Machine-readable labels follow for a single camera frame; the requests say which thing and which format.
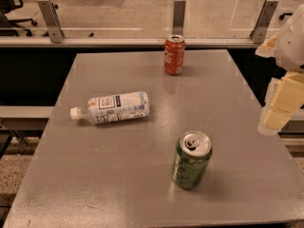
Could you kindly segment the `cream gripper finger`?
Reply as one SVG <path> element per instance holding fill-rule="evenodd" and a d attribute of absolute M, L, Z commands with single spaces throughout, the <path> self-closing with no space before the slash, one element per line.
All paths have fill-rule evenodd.
<path fill-rule="evenodd" d="M 276 40 L 278 34 L 274 34 L 266 40 L 261 46 L 256 49 L 256 55 L 263 58 L 270 58 L 275 56 Z"/>
<path fill-rule="evenodd" d="M 304 105 L 304 74 L 288 71 L 281 79 L 268 84 L 257 131 L 264 136 L 280 132 Z"/>

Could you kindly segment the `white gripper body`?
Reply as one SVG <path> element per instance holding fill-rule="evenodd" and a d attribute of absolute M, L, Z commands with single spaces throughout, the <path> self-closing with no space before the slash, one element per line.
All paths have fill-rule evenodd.
<path fill-rule="evenodd" d="M 275 43 L 275 62 L 289 71 L 304 71 L 304 5 L 282 26 Z"/>

